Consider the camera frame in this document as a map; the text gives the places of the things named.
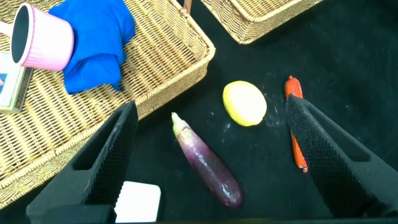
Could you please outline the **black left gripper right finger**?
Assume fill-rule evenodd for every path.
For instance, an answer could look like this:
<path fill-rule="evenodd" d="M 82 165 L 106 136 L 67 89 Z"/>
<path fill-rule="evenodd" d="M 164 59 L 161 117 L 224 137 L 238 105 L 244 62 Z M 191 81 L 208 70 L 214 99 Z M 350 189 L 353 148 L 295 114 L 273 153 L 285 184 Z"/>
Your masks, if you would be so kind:
<path fill-rule="evenodd" d="M 290 95 L 286 115 L 334 217 L 397 216 L 395 169 L 303 98 Z"/>

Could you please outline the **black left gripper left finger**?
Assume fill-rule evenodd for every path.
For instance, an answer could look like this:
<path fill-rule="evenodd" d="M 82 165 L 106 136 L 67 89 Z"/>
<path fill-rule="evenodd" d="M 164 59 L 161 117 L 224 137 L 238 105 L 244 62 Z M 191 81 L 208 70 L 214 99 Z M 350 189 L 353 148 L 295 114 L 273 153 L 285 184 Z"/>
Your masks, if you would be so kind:
<path fill-rule="evenodd" d="M 113 223 L 138 124 L 136 104 L 114 111 L 27 206 L 31 223 Z"/>

